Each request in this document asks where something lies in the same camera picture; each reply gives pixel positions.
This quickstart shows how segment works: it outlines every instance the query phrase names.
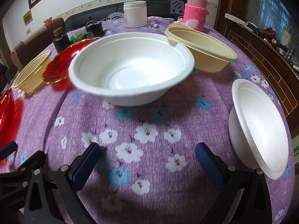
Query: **black leather sofa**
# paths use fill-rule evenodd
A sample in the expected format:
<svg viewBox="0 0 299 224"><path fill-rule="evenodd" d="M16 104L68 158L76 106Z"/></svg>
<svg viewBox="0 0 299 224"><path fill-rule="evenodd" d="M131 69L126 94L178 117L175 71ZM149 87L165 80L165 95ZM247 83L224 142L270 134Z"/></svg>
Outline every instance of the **black leather sofa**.
<svg viewBox="0 0 299 224"><path fill-rule="evenodd" d="M158 16L162 18L174 18L170 11L170 0L145 0L147 3L147 16ZM82 28L89 21L89 16L94 21L100 21L114 12L124 12L124 3L115 3L107 6L94 8L85 12L77 13L68 17L64 24L65 33Z"/></svg>

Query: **brown cap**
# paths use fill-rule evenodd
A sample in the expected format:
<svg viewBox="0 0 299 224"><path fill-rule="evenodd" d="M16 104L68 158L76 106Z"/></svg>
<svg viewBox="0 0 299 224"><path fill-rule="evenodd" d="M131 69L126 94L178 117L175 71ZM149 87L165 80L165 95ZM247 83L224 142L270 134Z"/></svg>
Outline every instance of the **brown cap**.
<svg viewBox="0 0 299 224"><path fill-rule="evenodd" d="M53 33L54 33L55 36L58 36L58 35L62 34L63 33L62 27L54 30Z"/></svg>

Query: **black container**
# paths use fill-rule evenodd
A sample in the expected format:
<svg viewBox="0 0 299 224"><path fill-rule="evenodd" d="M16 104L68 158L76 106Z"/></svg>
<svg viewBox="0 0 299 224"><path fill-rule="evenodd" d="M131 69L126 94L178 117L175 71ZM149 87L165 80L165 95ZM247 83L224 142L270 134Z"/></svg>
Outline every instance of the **black container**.
<svg viewBox="0 0 299 224"><path fill-rule="evenodd" d="M64 51L67 47L69 47L73 42L71 42L68 38L67 34L59 35L54 41L53 44L57 53Z"/></svg>
<svg viewBox="0 0 299 224"><path fill-rule="evenodd" d="M94 37L102 37L105 35L101 21L90 21L86 24L85 27L87 38L89 39L92 39Z"/></svg>

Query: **red plate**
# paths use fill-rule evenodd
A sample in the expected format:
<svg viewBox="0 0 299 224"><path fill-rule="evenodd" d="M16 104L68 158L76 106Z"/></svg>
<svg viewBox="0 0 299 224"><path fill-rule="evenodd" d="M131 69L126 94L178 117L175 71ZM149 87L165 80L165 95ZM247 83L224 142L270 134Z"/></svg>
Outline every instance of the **red plate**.
<svg viewBox="0 0 299 224"><path fill-rule="evenodd" d="M14 100L12 90L9 89L0 98L0 148L7 145L9 131L14 118Z"/></svg>
<svg viewBox="0 0 299 224"><path fill-rule="evenodd" d="M68 67L72 59L74 59L84 47L98 39L99 38L82 40L79 43L70 45L66 50L56 55L53 61L47 65L46 71L43 74L44 82L51 84L68 78Z"/></svg>

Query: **pink thermos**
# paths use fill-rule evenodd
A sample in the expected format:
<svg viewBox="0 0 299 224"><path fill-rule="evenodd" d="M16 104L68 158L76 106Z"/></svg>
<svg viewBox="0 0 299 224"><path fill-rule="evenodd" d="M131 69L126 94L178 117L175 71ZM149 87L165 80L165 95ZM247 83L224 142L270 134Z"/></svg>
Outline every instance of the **pink thermos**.
<svg viewBox="0 0 299 224"><path fill-rule="evenodd" d="M198 31L203 31L204 22L209 11L207 10L207 0L188 0L185 5L184 22L189 19L196 19L198 23Z"/></svg>

